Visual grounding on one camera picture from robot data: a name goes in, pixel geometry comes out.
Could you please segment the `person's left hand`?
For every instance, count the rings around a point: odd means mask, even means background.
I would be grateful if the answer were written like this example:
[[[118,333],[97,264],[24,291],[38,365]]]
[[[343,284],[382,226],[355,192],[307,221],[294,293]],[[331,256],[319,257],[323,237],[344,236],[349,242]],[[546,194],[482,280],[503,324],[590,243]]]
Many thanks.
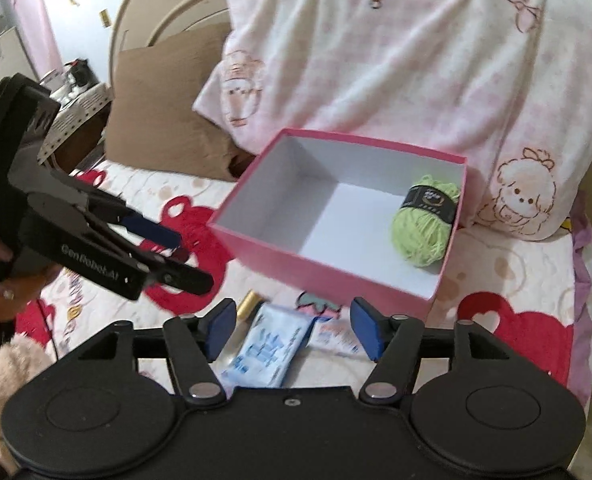
[[[0,261],[9,261],[12,252],[0,241]],[[62,266],[51,264],[37,274],[17,276],[0,282],[0,323],[11,321],[26,304],[41,296],[42,290],[53,283]]]

